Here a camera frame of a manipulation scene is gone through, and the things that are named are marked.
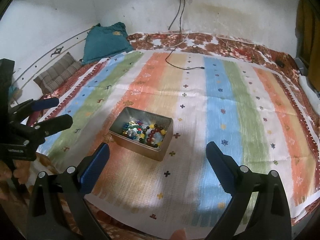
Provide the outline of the person left hand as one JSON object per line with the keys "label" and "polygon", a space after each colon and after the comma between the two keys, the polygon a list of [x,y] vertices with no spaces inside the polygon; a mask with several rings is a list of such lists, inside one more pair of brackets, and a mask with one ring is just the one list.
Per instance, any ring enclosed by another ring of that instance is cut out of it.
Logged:
{"label": "person left hand", "polygon": [[19,184],[25,184],[28,181],[30,175],[30,161],[15,160],[16,169],[14,172],[1,160],[1,200],[9,199],[9,190],[7,181],[14,176],[18,179]]}

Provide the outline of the person right hand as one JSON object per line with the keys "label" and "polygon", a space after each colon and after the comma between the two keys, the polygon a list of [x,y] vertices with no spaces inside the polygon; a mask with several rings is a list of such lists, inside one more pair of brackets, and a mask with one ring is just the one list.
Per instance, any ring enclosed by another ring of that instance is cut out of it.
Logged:
{"label": "person right hand", "polygon": [[176,230],[172,233],[170,240],[187,240],[186,232],[184,229]]}

